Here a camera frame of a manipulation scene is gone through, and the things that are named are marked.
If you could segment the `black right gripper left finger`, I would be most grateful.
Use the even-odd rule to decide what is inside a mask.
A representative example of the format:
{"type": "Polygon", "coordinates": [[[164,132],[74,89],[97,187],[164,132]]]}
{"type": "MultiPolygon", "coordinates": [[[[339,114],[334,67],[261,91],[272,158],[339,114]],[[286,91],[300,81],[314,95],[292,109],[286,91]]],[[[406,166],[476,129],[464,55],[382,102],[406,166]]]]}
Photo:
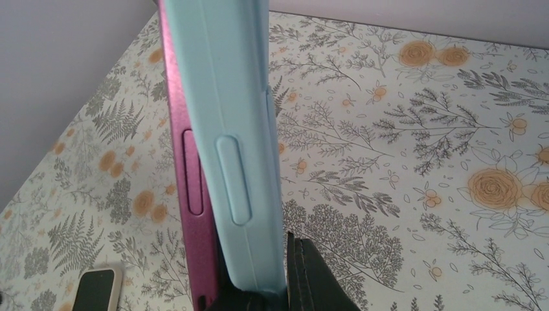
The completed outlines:
{"type": "Polygon", "coordinates": [[[218,255],[219,279],[221,288],[215,300],[206,308],[207,311],[275,311],[287,310],[287,295],[267,297],[257,292],[247,292],[235,287],[226,268],[222,254],[218,255]]]}

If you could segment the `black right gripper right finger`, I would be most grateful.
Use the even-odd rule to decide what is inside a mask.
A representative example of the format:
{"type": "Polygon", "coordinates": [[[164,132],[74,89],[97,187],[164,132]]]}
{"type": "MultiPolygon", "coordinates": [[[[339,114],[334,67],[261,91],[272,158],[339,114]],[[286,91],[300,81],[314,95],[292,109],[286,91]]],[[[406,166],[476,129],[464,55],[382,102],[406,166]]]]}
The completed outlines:
{"type": "Polygon", "coordinates": [[[287,234],[289,310],[352,311],[359,307],[346,295],[312,240],[287,234]]]}

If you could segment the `magenta phone black screen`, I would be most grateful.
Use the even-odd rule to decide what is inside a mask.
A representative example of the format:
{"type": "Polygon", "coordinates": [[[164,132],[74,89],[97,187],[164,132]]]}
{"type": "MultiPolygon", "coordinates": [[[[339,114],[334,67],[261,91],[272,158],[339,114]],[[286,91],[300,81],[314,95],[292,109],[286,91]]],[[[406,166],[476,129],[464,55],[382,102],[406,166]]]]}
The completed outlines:
{"type": "Polygon", "coordinates": [[[217,298],[220,288],[218,240],[207,183],[188,116],[166,5],[167,1],[158,2],[179,211],[191,302],[194,310],[206,310],[217,298]]]}

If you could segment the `light blue phone case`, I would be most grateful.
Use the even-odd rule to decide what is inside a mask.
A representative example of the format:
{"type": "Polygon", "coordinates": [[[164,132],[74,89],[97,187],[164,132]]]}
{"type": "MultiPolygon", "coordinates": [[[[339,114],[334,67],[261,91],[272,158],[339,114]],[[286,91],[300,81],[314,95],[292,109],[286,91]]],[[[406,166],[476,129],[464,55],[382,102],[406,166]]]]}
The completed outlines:
{"type": "Polygon", "coordinates": [[[286,290],[267,1],[167,1],[188,116],[232,284],[286,290]]]}

